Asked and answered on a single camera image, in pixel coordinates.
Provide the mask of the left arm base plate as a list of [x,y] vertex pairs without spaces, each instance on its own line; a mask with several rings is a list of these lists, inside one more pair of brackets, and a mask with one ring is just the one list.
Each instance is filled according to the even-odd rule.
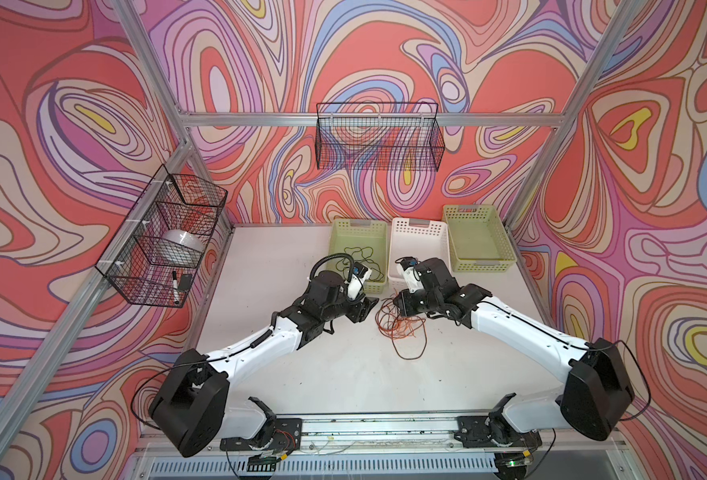
[[250,439],[224,438],[220,450],[227,452],[292,453],[302,445],[303,420],[299,417],[280,417],[269,420]]

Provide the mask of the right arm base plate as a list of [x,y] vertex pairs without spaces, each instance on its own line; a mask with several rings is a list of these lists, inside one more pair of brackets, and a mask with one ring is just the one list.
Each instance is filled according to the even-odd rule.
[[489,416],[459,416],[453,438],[463,448],[525,448],[537,450],[543,445],[537,431],[519,433],[505,420]]

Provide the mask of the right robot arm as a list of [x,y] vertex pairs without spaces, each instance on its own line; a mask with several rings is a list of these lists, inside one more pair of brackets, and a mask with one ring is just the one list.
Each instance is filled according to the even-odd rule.
[[459,285],[439,258],[395,262],[407,287],[395,298],[399,314],[451,320],[491,335],[537,362],[561,385],[531,395],[507,394],[487,414],[483,432],[509,446],[529,432],[571,428],[605,441],[623,420],[635,392],[617,344],[589,342],[557,331],[477,285]]

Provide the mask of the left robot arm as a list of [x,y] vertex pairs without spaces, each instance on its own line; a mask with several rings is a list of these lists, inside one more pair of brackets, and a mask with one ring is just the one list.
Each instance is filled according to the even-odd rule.
[[302,295],[275,311],[268,327],[221,350],[185,351],[175,362],[148,413],[185,458],[217,439],[244,442],[250,449],[292,449],[289,431],[259,398],[230,404],[229,394],[249,376],[290,355],[320,335],[335,332],[336,319],[367,319],[377,299],[365,294],[371,268],[347,253],[319,260]]

